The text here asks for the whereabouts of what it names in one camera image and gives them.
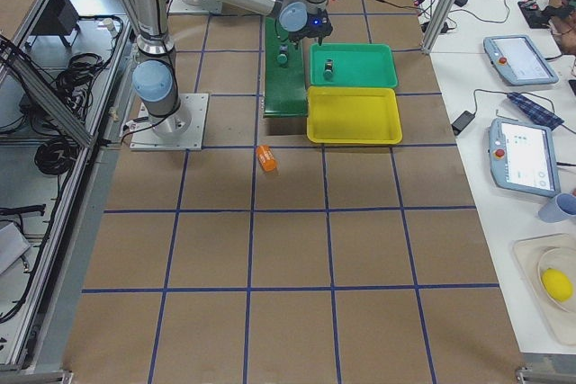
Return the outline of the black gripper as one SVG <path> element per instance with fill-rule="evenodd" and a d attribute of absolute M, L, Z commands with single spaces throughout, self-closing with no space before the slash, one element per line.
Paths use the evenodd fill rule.
<path fill-rule="evenodd" d="M 317 13 L 308 13 L 305 25 L 298 31 L 289 31 L 288 40 L 293 42 L 294 49 L 300 49 L 303 39 L 317 39 L 321 46 L 324 39 L 333 32 L 333 26 L 327 10 Z"/>

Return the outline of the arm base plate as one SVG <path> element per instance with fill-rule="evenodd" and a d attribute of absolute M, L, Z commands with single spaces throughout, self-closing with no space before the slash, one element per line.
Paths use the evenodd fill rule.
<path fill-rule="evenodd" d="M 221 14 L 222 2 L 219 0 L 171 0 L 168 13 L 172 15 Z"/>
<path fill-rule="evenodd" d="M 176 113 L 157 126 L 160 118 L 151 117 L 130 127 L 130 149 L 133 151 L 199 151 L 208 111 L 209 95 L 179 94 Z"/>

